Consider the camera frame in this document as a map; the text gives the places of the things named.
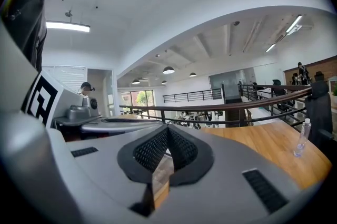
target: black railing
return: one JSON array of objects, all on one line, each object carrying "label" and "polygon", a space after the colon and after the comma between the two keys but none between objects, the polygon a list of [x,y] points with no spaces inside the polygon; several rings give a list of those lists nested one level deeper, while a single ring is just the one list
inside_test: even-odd
[{"label": "black railing", "polygon": [[[288,94],[275,94],[276,96],[272,98],[263,98],[261,100],[256,100],[256,101],[250,101],[250,102],[242,102],[242,103],[231,103],[231,104],[221,104],[221,105],[204,105],[204,106],[181,106],[181,107],[172,107],[172,106],[152,106],[152,107],[141,107],[141,106],[123,106],[121,105],[120,107],[122,108],[129,108],[130,111],[132,112],[134,109],[137,110],[143,110],[143,111],[148,111],[148,110],[153,110],[153,111],[160,111],[161,116],[147,116],[149,118],[154,118],[154,119],[160,119],[164,123],[166,121],[172,121],[172,122],[186,122],[186,123],[204,123],[204,124],[228,124],[228,125],[233,125],[233,124],[239,124],[239,126],[245,126],[248,123],[252,122],[258,122],[258,121],[265,121],[265,120],[270,120],[270,119],[276,119],[276,118],[284,118],[285,116],[292,116],[296,113],[302,112],[304,113],[304,110],[306,108],[302,109],[295,109],[295,108],[289,108],[287,110],[282,110],[280,114],[275,114],[273,111],[271,112],[271,116],[266,116],[263,118],[257,118],[257,119],[246,119],[245,118],[245,109],[250,109],[250,108],[258,108],[258,107],[265,107],[265,106],[274,106],[275,104],[287,104],[288,101],[291,100],[297,100],[299,98],[305,97],[307,95],[311,94],[311,87],[308,86],[294,86],[294,85],[285,85],[285,86],[275,86],[275,85],[242,85],[240,86],[240,92],[243,94],[242,87],[264,87],[264,88],[271,88],[277,90],[288,90],[291,91],[291,93]],[[232,120],[232,121],[201,121],[197,120],[194,118],[194,120],[183,120],[183,119],[172,119],[172,118],[166,118],[165,117],[165,111],[180,111],[180,112],[210,112],[210,111],[228,111],[228,110],[239,110],[240,118],[239,120]]]},{"label": "black railing", "polygon": [[[263,88],[262,87],[260,85],[243,84],[243,85],[239,85],[239,90],[241,91],[241,95],[248,98],[248,100],[256,101],[258,99],[271,99],[276,96],[283,96],[283,95],[292,93],[294,91],[303,90],[303,89],[308,88],[307,86],[298,86],[298,85],[295,85],[295,86],[294,85],[290,85],[290,86],[289,85],[286,85],[286,86],[273,85],[273,86],[265,86]],[[270,92],[264,91],[264,89],[267,89],[267,88],[270,88],[271,91]],[[263,96],[261,95],[261,93],[268,94],[269,97]],[[306,112],[305,112],[306,108],[297,109],[296,107],[294,107],[294,104],[295,104],[294,101],[283,101],[283,102],[277,103],[277,105],[272,104],[268,106],[263,106],[263,108],[267,110],[268,112],[270,112],[271,118],[274,117],[275,115],[278,116],[282,114],[283,116],[281,116],[280,119],[285,121],[286,123],[289,123],[286,120],[286,117],[287,116],[290,117],[291,119],[296,121],[296,123],[290,124],[290,126],[295,127],[297,125],[301,125],[304,122],[304,120],[300,120],[299,118],[295,117],[292,111],[296,111],[298,113],[302,113],[306,115]]]},{"label": "black railing", "polygon": [[174,95],[164,95],[164,102],[181,102],[194,100],[220,100],[222,98],[221,89],[211,89]]}]

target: window blind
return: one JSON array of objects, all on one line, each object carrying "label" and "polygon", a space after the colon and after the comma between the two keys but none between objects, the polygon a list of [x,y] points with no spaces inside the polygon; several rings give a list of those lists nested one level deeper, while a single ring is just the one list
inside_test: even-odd
[{"label": "window blind", "polygon": [[87,80],[87,68],[82,66],[42,66],[42,69],[74,92]]}]

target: wooden wall panel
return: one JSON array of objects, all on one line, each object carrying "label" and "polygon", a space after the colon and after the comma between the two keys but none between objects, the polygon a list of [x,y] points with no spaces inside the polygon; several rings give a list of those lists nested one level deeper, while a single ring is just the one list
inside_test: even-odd
[{"label": "wooden wall panel", "polygon": [[[337,56],[321,60],[312,64],[305,65],[309,71],[309,77],[312,81],[315,81],[315,74],[317,71],[321,71],[324,74],[324,80],[328,81],[329,78],[337,76]],[[299,73],[298,68],[284,71],[285,80],[287,85],[291,85],[293,73]]]}]

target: ceiling beam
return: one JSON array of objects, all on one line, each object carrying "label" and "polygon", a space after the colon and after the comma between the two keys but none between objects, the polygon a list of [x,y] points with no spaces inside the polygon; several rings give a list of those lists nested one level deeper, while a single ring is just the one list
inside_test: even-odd
[{"label": "ceiling beam", "polygon": [[206,45],[204,43],[202,43],[202,41],[200,40],[199,36],[193,37],[193,40],[194,40],[195,44],[205,53],[205,55],[208,58],[211,58],[211,53],[209,52],[209,50],[206,47]]},{"label": "ceiling beam", "polygon": [[189,63],[194,63],[194,61],[191,60],[191,59],[189,58],[188,55],[184,54],[184,52],[182,52],[182,51],[181,51],[180,49],[178,49],[177,47],[171,47],[170,50],[171,50],[173,53],[175,53],[175,54],[179,55],[180,57],[184,58],[184,59],[185,59],[186,61],[188,61]]},{"label": "ceiling beam", "polygon": [[273,32],[273,34],[268,38],[268,40],[265,42],[265,44],[273,44],[276,39],[279,37],[279,35],[281,34],[281,32],[283,31],[283,29],[289,24],[292,23],[292,21],[294,20],[294,17],[289,14],[287,16],[285,16],[281,23],[279,24],[279,26],[277,27],[277,29]]},{"label": "ceiling beam", "polygon": [[265,17],[262,17],[258,20],[255,20],[255,23],[252,27],[252,30],[250,31],[248,38],[246,40],[246,43],[244,44],[243,50],[242,52],[248,52],[249,49],[252,47],[252,45],[254,44],[257,36],[259,35],[261,28],[262,28],[262,24],[264,22]]},{"label": "ceiling beam", "polygon": [[177,69],[179,70],[180,68],[175,65],[175,64],[172,64],[172,63],[168,63],[168,62],[165,62],[164,60],[161,60],[160,62],[159,61],[155,61],[155,60],[147,60],[149,63],[152,63],[152,64],[156,64],[156,65],[161,65],[161,66],[171,66],[173,67],[174,69]]},{"label": "ceiling beam", "polygon": [[231,25],[226,24],[223,26],[224,32],[224,52],[225,54],[231,54]]}]

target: plastic water bottle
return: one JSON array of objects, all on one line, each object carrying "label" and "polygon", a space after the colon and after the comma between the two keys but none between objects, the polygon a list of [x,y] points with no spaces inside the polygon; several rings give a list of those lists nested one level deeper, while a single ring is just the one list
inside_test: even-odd
[{"label": "plastic water bottle", "polygon": [[308,140],[309,133],[310,133],[311,123],[310,119],[306,118],[304,123],[302,124],[300,139],[297,144],[296,149],[294,150],[294,156],[300,157],[304,151],[306,141]]}]

